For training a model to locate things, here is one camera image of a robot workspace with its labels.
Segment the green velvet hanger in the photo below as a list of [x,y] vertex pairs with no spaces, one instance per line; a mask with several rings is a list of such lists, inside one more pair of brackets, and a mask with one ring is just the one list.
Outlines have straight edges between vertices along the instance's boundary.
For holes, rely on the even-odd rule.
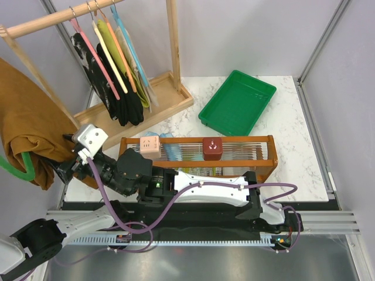
[[7,160],[5,160],[1,156],[1,167],[12,174],[13,176],[24,180],[24,181],[32,181],[35,179],[36,173],[33,167],[32,159],[29,152],[22,152],[21,153],[23,164],[25,165],[25,171],[22,172],[17,168],[13,167]]

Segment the mustard brown trousers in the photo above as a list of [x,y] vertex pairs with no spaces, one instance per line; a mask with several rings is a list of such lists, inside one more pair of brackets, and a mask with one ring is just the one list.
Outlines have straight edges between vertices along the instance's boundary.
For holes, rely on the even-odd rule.
[[1,60],[1,140],[8,162],[25,171],[22,153],[28,152],[35,169],[32,184],[48,190],[54,171],[47,160],[75,159],[74,143],[65,134],[76,126],[31,79]]

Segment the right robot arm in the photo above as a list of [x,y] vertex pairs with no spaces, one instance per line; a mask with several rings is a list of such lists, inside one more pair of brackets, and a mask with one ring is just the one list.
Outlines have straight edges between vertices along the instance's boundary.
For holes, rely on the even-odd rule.
[[75,158],[49,163],[64,183],[76,174],[80,179],[99,177],[103,185],[122,196],[137,194],[138,203],[150,207],[171,208],[173,203],[225,203],[240,209],[240,220],[262,219],[274,230],[289,224],[281,204],[272,205],[260,193],[256,173],[247,171],[238,177],[197,176],[181,170],[155,166],[133,148],[113,159],[96,147],[90,149],[77,141]]

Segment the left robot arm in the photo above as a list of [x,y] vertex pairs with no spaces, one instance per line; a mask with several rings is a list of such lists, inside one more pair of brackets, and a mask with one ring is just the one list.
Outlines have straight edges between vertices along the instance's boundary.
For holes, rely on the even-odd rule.
[[1,234],[1,279],[16,280],[32,273],[79,237],[110,227],[122,230],[127,227],[128,218],[120,210],[110,213],[103,206],[60,221],[37,219],[10,236]]

